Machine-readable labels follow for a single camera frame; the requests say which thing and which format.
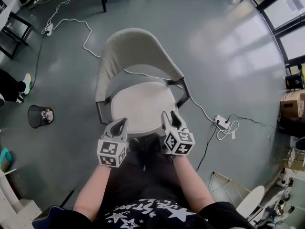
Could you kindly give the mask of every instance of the power strip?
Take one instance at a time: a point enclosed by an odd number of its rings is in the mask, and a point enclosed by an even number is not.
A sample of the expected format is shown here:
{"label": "power strip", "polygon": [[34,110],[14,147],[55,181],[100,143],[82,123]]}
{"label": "power strip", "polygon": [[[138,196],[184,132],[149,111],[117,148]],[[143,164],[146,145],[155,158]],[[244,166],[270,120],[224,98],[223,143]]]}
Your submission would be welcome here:
{"label": "power strip", "polygon": [[230,127],[230,121],[227,121],[225,118],[222,118],[220,115],[216,115],[214,122],[222,127],[224,130],[228,130]]}

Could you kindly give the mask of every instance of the white chair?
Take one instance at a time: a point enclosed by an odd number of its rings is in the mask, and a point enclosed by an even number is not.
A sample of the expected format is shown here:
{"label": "white chair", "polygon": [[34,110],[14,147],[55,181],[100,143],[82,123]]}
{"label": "white chair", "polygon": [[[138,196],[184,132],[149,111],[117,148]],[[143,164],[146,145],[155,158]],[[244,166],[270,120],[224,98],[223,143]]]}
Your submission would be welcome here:
{"label": "white chair", "polygon": [[[149,65],[167,73],[171,80],[155,77],[139,77],[117,87],[111,96],[106,90],[111,80],[124,69],[133,65]],[[184,95],[176,103],[169,85],[181,84]],[[129,135],[143,136],[160,130],[161,113],[178,111],[190,97],[182,72],[150,32],[130,28],[118,31],[106,43],[99,79],[96,86],[95,102],[100,122],[126,117],[129,120]],[[110,104],[111,119],[107,122],[102,108]]]}

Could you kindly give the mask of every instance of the black cable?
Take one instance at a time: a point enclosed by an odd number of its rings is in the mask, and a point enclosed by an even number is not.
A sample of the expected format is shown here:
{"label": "black cable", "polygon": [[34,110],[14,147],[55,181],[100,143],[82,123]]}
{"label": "black cable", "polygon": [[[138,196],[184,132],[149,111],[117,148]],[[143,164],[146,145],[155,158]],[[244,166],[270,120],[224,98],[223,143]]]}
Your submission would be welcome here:
{"label": "black cable", "polygon": [[276,129],[275,127],[273,127],[272,125],[269,125],[269,124],[264,124],[264,123],[262,123],[262,122],[256,122],[256,121],[254,121],[253,119],[250,119],[250,118],[243,118],[243,117],[239,117],[239,116],[237,116],[237,115],[235,115],[235,114],[231,114],[231,115],[229,115],[229,118],[227,119],[227,121],[226,121],[226,123],[228,123],[228,121],[229,121],[229,119],[230,119],[230,117],[232,116],[232,115],[234,115],[234,116],[236,116],[237,118],[240,118],[240,119],[244,119],[244,120],[251,120],[253,123],[256,123],[256,124],[261,124],[261,125],[264,125],[264,126],[271,126],[273,129]]}
{"label": "black cable", "polygon": [[214,130],[214,132],[213,132],[213,134],[212,134],[210,140],[209,140],[208,143],[206,144],[204,156],[202,157],[202,159],[201,159],[201,161],[200,161],[200,163],[199,163],[199,166],[198,166],[197,169],[196,169],[196,172],[199,170],[199,167],[200,167],[201,163],[203,162],[203,160],[204,160],[204,158],[205,158],[206,151],[208,150],[209,143],[210,143],[211,139],[213,138],[213,136],[214,136],[214,134],[215,134],[215,132],[216,132],[216,130],[217,130],[217,127],[218,127],[218,123],[217,123],[217,125],[216,125],[216,128],[215,128],[215,130]]}
{"label": "black cable", "polygon": [[41,52],[41,49],[42,49],[43,38],[45,37],[46,34],[47,34],[47,32],[44,33],[44,35],[42,36],[42,39],[41,39],[40,48],[39,48],[39,51],[38,51],[38,56],[37,56],[37,61],[36,61],[36,69],[35,69],[35,74],[34,74],[34,80],[33,80],[33,82],[31,82],[31,87],[30,87],[31,89],[34,87],[34,84],[35,84],[35,81],[36,81],[38,63],[39,63],[39,58],[40,58],[40,52]]}

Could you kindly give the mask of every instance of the white cable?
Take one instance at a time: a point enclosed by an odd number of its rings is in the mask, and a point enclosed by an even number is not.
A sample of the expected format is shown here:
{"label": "white cable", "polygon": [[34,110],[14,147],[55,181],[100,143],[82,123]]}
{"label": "white cable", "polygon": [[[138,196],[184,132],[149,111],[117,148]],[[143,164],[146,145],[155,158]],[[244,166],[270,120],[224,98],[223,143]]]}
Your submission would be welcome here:
{"label": "white cable", "polygon": [[[39,5],[39,4],[42,4],[42,3],[45,3],[45,2],[48,2],[48,1],[52,1],[52,0],[41,0],[41,1],[39,1],[37,4],[35,4],[35,6],[36,5]],[[95,57],[97,57],[97,58],[100,58],[100,56],[98,56],[98,55],[96,55],[94,52],[92,52],[90,49],[88,49],[88,48],[86,48],[85,47],[85,45],[86,45],[86,43],[87,43],[87,41],[88,41],[88,39],[89,39],[89,37],[90,37],[90,35],[92,34],[92,30],[91,30],[91,28],[89,27],[89,25],[88,25],[88,23],[86,22],[86,21],[79,21],[79,20],[77,20],[77,19],[63,19],[63,20],[61,20],[55,27],[54,27],[54,25],[53,25],[53,23],[52,23],[52,19],[53,19],[53,17],[58,13],[58,10],[59,10],[59,8],[61,7],[61,5],[62,4],[69,4],[70,3],[70,0],[66,0],[66,1],[64,1],[64,2],[61,2],[59,5],[57,5],[57,7],[56,7],[56,9],[55,9],[55,13],[48,19],[48,21],[47,21],[47,25],[46,25],[46,27],[42,30],[42,34],[44,34],[44,33],[46,33],[47,32],[47,29],[51,26],[51,29],[52,29],[52,31],[53,30],[55,30],[58,26],[59,26],[59,24],[61,23],[61,22],[63,22],[63,21],[77,21],[77,22],[79,22],[79,23],[85,23],[86,24],[86,26],[88,27],[88,29],[90,30],[90,33],[89,33],[89,35],[88,35],[88,37],[87,37],[87,39],[86,39],[86,41],[85,41],[85,43],[83,44],[83,48],[84,48],[84,50],[87,50],[87,51],[89,51],[89,52],[91,52]]]}
{"label": "white cable", "polygon": [[[129,74],[140,74],[140,75],[145,75],[145,76],[149,76],[149,77],[154,77],[154,78],[162,79],[162,80],[165,80],[165,81],[166,81],[166,80],[170,80],[170,79],[166,79],[166,78],[162,78],[162,77],[150,76],[150,75],[147,75],[147,74],[144,74],[144,73],[134,73],[134,72],[130,72],[130,71],[128,71],[128,70],[124,70],[124,71],[127,72],[127,73],[129,73]],[[230,124],[228,130],[222,130],[222,129],[220,129],[220,127],[218,126],[218,124],[216,124],[216,123],[206,114],[206,112],[205,112],[205,110],[202,108],[202,106],[200,106],[198,103],[196,103],[196,101],[193,99],[192,96],[190,97],[190,99],[192,100],[192,102],[193,102],[196,106],[198,106],[199,108],[201,108],[201,110],[202,110],[202,112],[204,113],[204,115],[206,116],[206,118],[207,118],[209,121],[211,121],[215,126],[217,126],[217,128],[219,129],[219,131],[217,132],[216,137],[217,137],[217,139],[218,139],[219,141],[223,140],[227,135],[233,133],[234,131],[236,131],[236,130],[238,129],[238,127],[239,127],[239,122],[236,121],[236,120],[234,120],[234,121]],[[237,123],[237,127],[236,127],[233,131],[231,131],[232,125],[233,125],[234,123]],[[224,134],[224,136],[223,136],[222,138],[219,138],[219,136],[218,136],[218,134],[219,134],[220,132]]]}

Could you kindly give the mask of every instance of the teal object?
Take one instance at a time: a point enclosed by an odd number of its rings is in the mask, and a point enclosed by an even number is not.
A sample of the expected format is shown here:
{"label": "teal object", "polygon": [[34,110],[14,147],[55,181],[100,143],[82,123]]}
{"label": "teal object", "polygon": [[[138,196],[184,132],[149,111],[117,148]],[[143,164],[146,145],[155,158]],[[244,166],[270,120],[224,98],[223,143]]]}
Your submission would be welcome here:
{"label": "teal object", "polygon": [[1,154],[0,154],[0,165],[4,159],[4,157],[6,158],[6,160],[11,163],[11,155],[8,151],[8,149],[6,147],[4,147],[1,151]]}

